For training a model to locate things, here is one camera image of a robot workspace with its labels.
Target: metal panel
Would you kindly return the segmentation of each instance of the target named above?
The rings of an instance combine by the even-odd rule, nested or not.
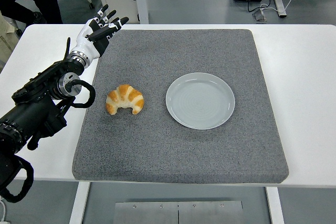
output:
[[[116,203],[114,224],[244,224],[241,201]]]
[[[176,202],[116,203],[114,224],[177,224]]]
[[[241,201],[180,202],[179,224],[244,224]]]

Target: plate rim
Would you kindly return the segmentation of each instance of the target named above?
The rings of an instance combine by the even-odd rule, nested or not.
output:
[[[168,106],[168,102],[167,102],[167,101],[168,101],[167,97],[168,97],[169,90],[172,88],[172,86],[173,86],[174,84],[176,84],[176,83],[178,82],[178,80],[182,79],[182,78],[185,77],[185,76],[193,75],[193,74],[201,74],[201,75],[203,74],[203,75],[205,75],[205,76],[212,76],[212,77],[215,77],[215,78],[219,79],[220,81],[222,81],[222,82],[229,88],[229,90],[231,91],[232,96],[233,96],[233,109],[232,109],[231,114],[229,115],[229,117],[228,117],[224,122],[222,122],[221,124],[219,124],[219,125],[217,125],[217,126],[214,126],[214,127],[207,127],[207,128],[204,128],[204,129],[199,129],[199,128],[197,128],[197,127],[192,127],[191,125],[187,125],[187,124],[185,124],[184,122],[182,122],[181,120],[179,120],[177,117],[175,117],[175,116],[174,116],[174,113],[171,112],[171,110],[170,110],[170,108],[169,108],[169,106]],[[224,124],[225,122],[227,122],[227,120],[230,119],[230,117],[232,116],[232,114],[233,114],[233,112],[234,112],[234,110],[235,110],[235,106],[236,106],[236,98],[235,98],[235,94],[233,93],[231,87],[230,87],[230,86],[229,86],[229,85],[228,85],[222,78],[220,78],[220,77],[218,77],[218,76],[215,76],[214,74],[211,74],[211,73],[204,73],[204,72],[192,72],[192,73],[187,73],[187,74],[184,74],[184,75],[178,77],[176,80],[174,80],[174,81],[170,84],[169,88],[167,89],[167,92],[166,92],[166,101],[165,101],[165,102],[166,102],[166,107],[167,107],[167,110],[168,110],[170,116],[171,116],[175,121],[177,121],[179,124],[181,124],[181,125],[183,125],[183,126],[185,126],[185,127],[187,127],[187,128],[194,129],[194,130],[210,130],[210,129],[214,129],[214,128],[216,128],[216,127],[221,126],[222,124]]]

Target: white robotic hand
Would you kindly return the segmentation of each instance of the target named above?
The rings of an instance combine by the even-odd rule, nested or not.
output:
[[[103,18],[103,14],[107,8],[108,5],[104,5],[94,18],[86,22],[77,37],[76,46],[68,55],[68,58],[78,60],[85,68],[91,65],[94,59],[102,56],[109,45],[111,37],[129,20],[127,17],[124,17],[122,19],[115,18],[109,22],[109,19],[116,11],[113,10]]]

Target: gray felt mat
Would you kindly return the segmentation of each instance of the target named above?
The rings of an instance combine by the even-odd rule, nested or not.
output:
[[[177,123],[165,105],[170,84],[206,72],[231,87],[231,118],[211,130]],[[138,115],[105,110],[128,83],[143,93]],[[288,176],[258,53],[249,30],[121,30],[99,59],[97,96],[73,160],[81,180],[167,183],[280,183]]]

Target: robot finger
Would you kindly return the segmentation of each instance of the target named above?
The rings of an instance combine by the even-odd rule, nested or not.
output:
[[[104,5],[98,12],[97,14],[93,17],[95,20],[98,19],[98,22],[100,21],[100,18],[103,16],[104,12],[109,8],[109,5],[106,4]]]
[[[117,22],[118,20],[119,20],[119,17],[117,17],[114,20],[112,20],[111,23]]]
[[[107,16],[105,16],[100,22],[99,24],[101,25],[101,27],[103,27],[105,24],[108,24],[109,19],[116,14],[116,10],[111,11]]]
[[[124,17],[120,20],[117,20],[114,23],[110,23],[109,25],[104,26],[103,28],[94,31],[91,35],[87,36],[87,39],[89,41],[93,41],[96,42],[102,38],[105,38],[107,36],[112,37],[113,34],[115,34],[117,31],[119,31],[121,29],[121,26],[123,26],[124,24],[126,24],[126,22],[128,21],[128,17]]]

